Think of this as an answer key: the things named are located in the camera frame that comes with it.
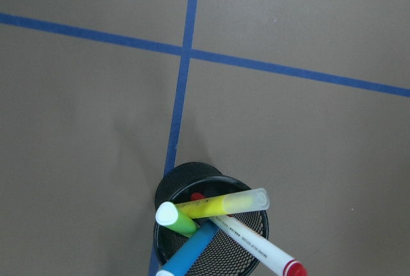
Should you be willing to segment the white red-capped marker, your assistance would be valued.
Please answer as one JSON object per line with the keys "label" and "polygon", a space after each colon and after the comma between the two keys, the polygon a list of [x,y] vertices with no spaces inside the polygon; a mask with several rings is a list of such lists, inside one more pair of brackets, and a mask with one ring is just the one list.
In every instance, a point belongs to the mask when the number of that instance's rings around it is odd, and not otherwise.
{"label": "white red-capped marker", "polygon": [[212,216],[210,220],[276,275],[308,274],[305,267],[294,257],[269,242],[232,215]]}

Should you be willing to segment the yellow highlighter pen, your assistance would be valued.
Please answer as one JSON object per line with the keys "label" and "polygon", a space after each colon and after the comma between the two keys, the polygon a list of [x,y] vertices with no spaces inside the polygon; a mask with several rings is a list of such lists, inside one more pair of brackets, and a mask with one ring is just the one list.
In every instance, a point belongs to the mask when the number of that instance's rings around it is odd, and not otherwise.
{"label": "yellow highlighter pen", "polygon": [[184,202],[176,204],[176,207],[190,218],[209,218],[265,211],[270,207],[270,199],[264,188],[258,188]]}

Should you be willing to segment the green highlighter pen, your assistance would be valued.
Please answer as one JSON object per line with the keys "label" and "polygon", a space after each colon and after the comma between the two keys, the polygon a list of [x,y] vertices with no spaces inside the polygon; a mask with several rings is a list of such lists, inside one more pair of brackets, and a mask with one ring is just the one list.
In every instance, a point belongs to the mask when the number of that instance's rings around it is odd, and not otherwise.
{"label": "green highlighter pen", "polygon": [[156,211],[156,223],[187,238],[198,230],[198,225],[172,202],[162,203]]}

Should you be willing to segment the blue marker pen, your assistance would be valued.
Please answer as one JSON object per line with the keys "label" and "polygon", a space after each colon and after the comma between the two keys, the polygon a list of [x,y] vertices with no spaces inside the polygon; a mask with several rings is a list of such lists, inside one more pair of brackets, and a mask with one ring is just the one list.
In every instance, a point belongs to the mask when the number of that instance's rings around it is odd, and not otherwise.
{"label": "blue marker pen", "polygon": [[156,275],[186,275],[218,232],[210,220],[205,221],[197,232],[156,272]]}

